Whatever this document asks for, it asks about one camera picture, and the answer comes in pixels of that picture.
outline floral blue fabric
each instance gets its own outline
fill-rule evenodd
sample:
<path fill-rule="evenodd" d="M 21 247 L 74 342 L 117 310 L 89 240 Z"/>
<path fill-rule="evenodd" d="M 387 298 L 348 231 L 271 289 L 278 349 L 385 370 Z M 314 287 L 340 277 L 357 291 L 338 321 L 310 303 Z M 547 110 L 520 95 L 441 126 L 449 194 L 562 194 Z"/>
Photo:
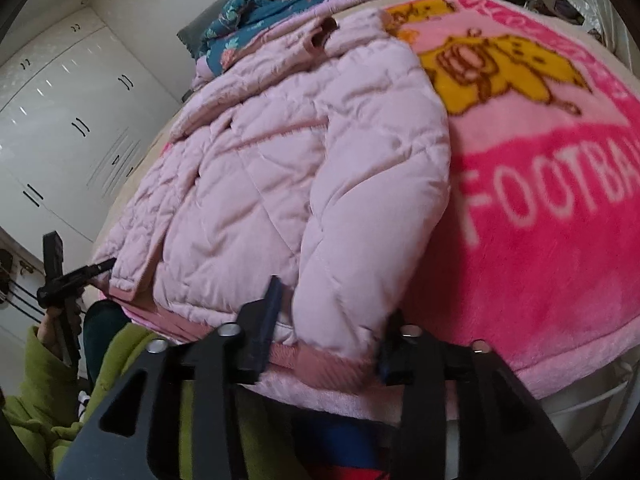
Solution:
<path fill-rule="evenodd" d="M 234 52 L 256 34 L 324 0 L 229 0 L 202 35 L 200 56 L 214 76 L 221 75 Z"/>

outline human hand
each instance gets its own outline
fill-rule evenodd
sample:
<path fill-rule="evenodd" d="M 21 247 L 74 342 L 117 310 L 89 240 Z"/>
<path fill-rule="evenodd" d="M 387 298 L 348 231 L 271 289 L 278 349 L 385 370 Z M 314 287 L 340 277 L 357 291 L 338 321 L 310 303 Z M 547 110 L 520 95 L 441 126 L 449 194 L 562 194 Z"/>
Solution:
<path fill-rule="evenodd" d="M 54 320 L 63 313 L 62 308 L 50 307 L 47 309 L 42 322 L 38 327 L 38 341 L 42 343 L 44 348 L 49 350 L 53 355 L 62 361 L 62 348 L 58 343 Z M 80 319 L 80 306 L 75 305 L 73 313 L 69 316 L 69 325 L 75 336 L 82 332 L 82 320 Z"/>

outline pink fleece blanket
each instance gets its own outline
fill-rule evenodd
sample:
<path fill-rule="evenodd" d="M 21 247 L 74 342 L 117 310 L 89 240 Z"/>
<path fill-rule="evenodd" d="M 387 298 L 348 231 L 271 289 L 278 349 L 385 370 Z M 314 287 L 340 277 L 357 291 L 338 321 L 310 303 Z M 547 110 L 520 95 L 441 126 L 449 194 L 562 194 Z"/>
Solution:
<path fill-rule="evenodd" d="M 537 397 L 640 344 L 634 92 L 498 0 L 388 10 L 447 107 L 453 153 L 452 201 L 406 316 L 451 342 L 487 340 Z"/>

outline person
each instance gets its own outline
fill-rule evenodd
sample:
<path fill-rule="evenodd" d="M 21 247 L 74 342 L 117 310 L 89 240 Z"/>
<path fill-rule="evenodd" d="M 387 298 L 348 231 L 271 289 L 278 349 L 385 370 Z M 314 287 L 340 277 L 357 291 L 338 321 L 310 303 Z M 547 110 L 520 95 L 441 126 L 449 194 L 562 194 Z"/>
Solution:
<path fill-rule="evenodd" d="M 50 475 L 54 475 L 83 425 L 78 419 L 78 371 L 62 362 L 54 330 L 54 320 L 61 313 L 60 308 L 50 308 L 39 327 L 30 328 L 20 393 L 0 396 L 2 412 L 20 442 L 37 465 Z M 70 318 L 70 324 L 74 333 L 80 335 L 79 311 Z M 91 306 L 84 320 L 83 342 L 93 389 L 84 421 L 92 416 L 118 378 L 155 338 L 158 336 L 151 330 L 129 322 L 113 301 L 103 300 Z M 270 428 L 260 399 L 248 392 L 240 392 L 237 397 L 242 450 L 249 477 L 252 480 L 308 479 L 293 450 Z M 182 398 L 193 399 L 190 381 L 183 385 Z M 191 479 L 192 415 L 190 403 L 184 402 L 179 430 L 180 478 L 184 480 Z"/>

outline white cabinet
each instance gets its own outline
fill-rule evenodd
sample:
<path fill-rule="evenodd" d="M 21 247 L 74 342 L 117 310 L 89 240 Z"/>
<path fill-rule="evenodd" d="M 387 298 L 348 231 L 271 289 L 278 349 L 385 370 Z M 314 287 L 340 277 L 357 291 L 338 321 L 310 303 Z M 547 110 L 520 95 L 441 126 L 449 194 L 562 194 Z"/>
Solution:
<path fill-rule="evenodd" d="M 92 9 L 83 9 L 49 27 L 0 66 L 0 110 L 20 88 L 73 44 L 104 27 Z"/>
<path fill-rule="evenodd" d="M 107 27 L 76 42 L 0 112 L 0 170 L 33 217 L 12 222 L 14 203 L 5 201 L 0 225 L 41 258 L 42 235 L 55 218 L 66 226 L 65 253 L 84 264 L 118 190 L 177 109 Z"/>

